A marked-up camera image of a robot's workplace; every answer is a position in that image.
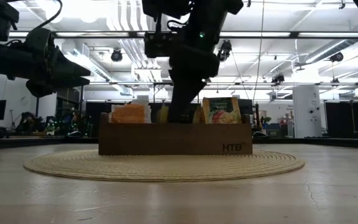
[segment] white ceiling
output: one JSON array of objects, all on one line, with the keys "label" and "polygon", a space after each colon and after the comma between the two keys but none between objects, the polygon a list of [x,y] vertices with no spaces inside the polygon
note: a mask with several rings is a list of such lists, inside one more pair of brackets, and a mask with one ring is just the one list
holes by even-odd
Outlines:
[{"label": "white ceiling", "polygon": [[[109,30],[106,21],[114,13],[120,18],[121,12],[114,12],[110,0],[62,0],[63,1],[63,19],[58,23],[51,23],[47,28],[59,31],[89,31],[89,30]],[[40,7],[49,2],[49,0],[35,0],[11,3],[20,11],[19,30],[31,30],[36,25],[46,19],[45,8]],[[125,0],[119,0],[119,8]],[[353,28],[358,26],[358,8],[351,1],[346,1],[346,7],[339,10],[340,0],[266,0],[264,11],[264,30],[271,31],[354,31]],[[131,4],[127,3],[127,23],[131,30],[133,26],[130,23]],[[140,15],[142,10],[140,2],[137,1],[137,19],[136,23],[140,26]],[[262,0],[252,0],[251,8],[244,8],[238,15],[227,16],[223,26],[223,31],[260,31],[262,29]],[[81,16],[92,14],[97,20],[92,23],[86,23],[81,20]],[[153,29],[152,20],[147,18],[146,23],[149,29]],[[117,39],[75,39],[76,46],[86,44],[91,49],[90,57],[96,60],[105,70],[111,72],[112,77],[116,80],[132,81],[131,76],[132,62],[124,54],[121,62],[112,62],[110,52],[113,48],[120,48]],[[260,49],[259,39],[232,39],[233,54],[227,59],[224,66],[219,70],[218,82],[234,82],[239,81],[239,76],[244,77],[245,81],[254,82],[258,76],[262,77],[268,74],[271,69],[284,62],[293,55],[307,55],[320,47],[330,43],[332,40],[313,40],[313,39],[264,39],[262,41],[262,51],[260,59],[260,67],[258,69],[258,56]],[[343,50],[345,60],[339,65],[335,65],[334,69],[331,62],[319,62],[315,66],[319,68],[321,81],[329,82],[332,75],[340,75],[352,72],[358,69],[358,43]],[[162,69],[162,77],[167,78],[169,69],[167,58],[159,58],[158,65]],[[291,62],[285,63],[281,68],[287,79],[291,79],[293,70]],[[355,82],[358,76],[352,77]]]}]

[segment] table surface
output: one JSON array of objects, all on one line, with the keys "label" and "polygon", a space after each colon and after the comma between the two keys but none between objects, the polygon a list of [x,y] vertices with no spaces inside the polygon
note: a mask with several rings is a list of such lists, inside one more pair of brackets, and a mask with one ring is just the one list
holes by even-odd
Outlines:
[{"label": "table surface", "polygon": [[1,223],[358,223],[358,149],[254,145],[304,168],[255,179],[136,183],[35,174],[26,159],[95,144],[0,149]]}]

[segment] cardboard box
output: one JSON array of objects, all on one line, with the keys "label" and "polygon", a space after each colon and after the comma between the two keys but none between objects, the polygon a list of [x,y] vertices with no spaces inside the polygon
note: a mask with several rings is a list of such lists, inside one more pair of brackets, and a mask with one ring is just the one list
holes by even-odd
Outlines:
[{"label": "cardboard box", "polygon": [[250,124],[117,124],[101,116],[99,155],[252,154]]}]

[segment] woven placemat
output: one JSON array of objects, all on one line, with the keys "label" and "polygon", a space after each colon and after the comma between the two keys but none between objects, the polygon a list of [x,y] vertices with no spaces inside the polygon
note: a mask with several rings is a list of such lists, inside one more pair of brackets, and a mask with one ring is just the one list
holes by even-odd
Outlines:
[{"label": "woven placemat", "polygon": [[24,167],[41,174],[78,179],[194,182],[275,175],[300,169],[304,164],[288,154],[258,150],[253,155],[99,156],[95,149],[35,157]]}]

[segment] ceiling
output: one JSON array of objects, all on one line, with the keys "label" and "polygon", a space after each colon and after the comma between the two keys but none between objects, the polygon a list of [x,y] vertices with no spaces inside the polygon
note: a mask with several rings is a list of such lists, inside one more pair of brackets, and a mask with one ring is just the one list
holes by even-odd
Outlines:
[{"label": "ceiling", "polygon": [[[142,13],[141,1],[138,0],[62,0],[62,19],[56,23],[50,23],[46,28],[55,31],[107,31],[107,30],[145,30],[154,29],[151,18]],[[339,9],[340,0],[253,0],[250,8],[244,8],[238,15],[228,14],[222,31],[320,31],[320,32],[349,32],[358,31],[358,8],[347,0],[346,7]],[[56,11],[57,3],[50,0],[34,0],[11,3],[19,10],[19,30],[31,30],[47,19],[47,13]],[[167,29],[163,18],[162,29]],[[158,58],[155,62],[145,57],[144,43],[142,40],[128,41],[129,50],[142,52],[134,53],[133,57],[144,59],[148,68],[156,68],[161,72],[162,80],[168,80],[168,58]],[[282,73],[286,82],[296,80],[307,81],[308,72],[298,74],[294,63],[301,62],[305,56],[328,44],[335,44],[340,40],[330,39],[230,39],[232,44],[231,56],[221,64],[219,75],[212,82],[270,82],[272,76]],[[90,49],[89,57],[94,60],[104,71],[109,73],[115,81],[143,81],[141,77],[134,75],[135,62],[130,59],[122,42],[118,39],[67,39],[64,46],[75,46],[81,51],[82,45]],[[113,62],[110,59],[114,48],[122,49],[123,60]],[[358,82],[358,43],[341,51],[344,60],[340,63],[319,61],[306,66],[317,82],[330,82],[334,77],[348,74],[342,82]],[[92,82],[101,82],[103,79],[97,75],[89,78]],[[220,89],[243,89],[243,86],[219,86]],[[333,92],[344,93],[353,90],[354,86],[335,90]],[[105,90],[103,86],[92,86],[90,90]]]}]

